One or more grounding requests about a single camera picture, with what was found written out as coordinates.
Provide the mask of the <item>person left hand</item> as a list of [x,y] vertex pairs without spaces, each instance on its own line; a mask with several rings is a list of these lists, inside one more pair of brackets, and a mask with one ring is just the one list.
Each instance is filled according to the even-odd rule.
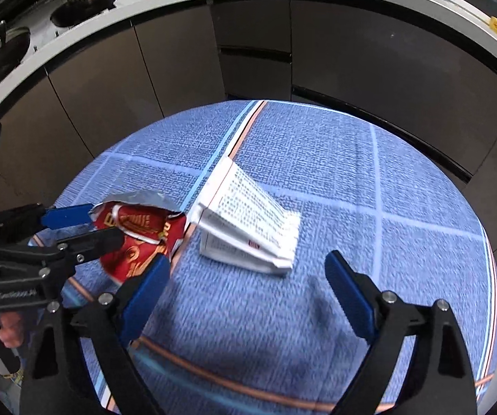
[[0,340],[9,349],[15,349],[24,341],[23,317],[19,312],[0,314]]

